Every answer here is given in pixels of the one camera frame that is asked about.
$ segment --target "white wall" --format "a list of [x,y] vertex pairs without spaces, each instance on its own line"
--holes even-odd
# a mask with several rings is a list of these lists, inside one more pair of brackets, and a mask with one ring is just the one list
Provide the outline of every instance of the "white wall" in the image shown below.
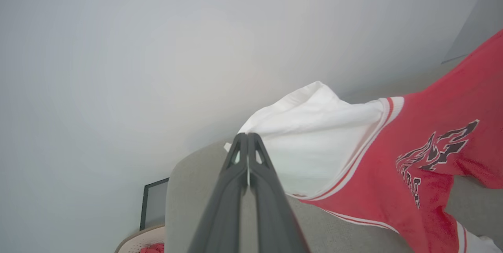
[[471,53],[503,29],[503,0],[478,0],[444,60]]
[[0,251],[113,251],[185,155],[312,81],[428,70],[476,1],[0,0]]

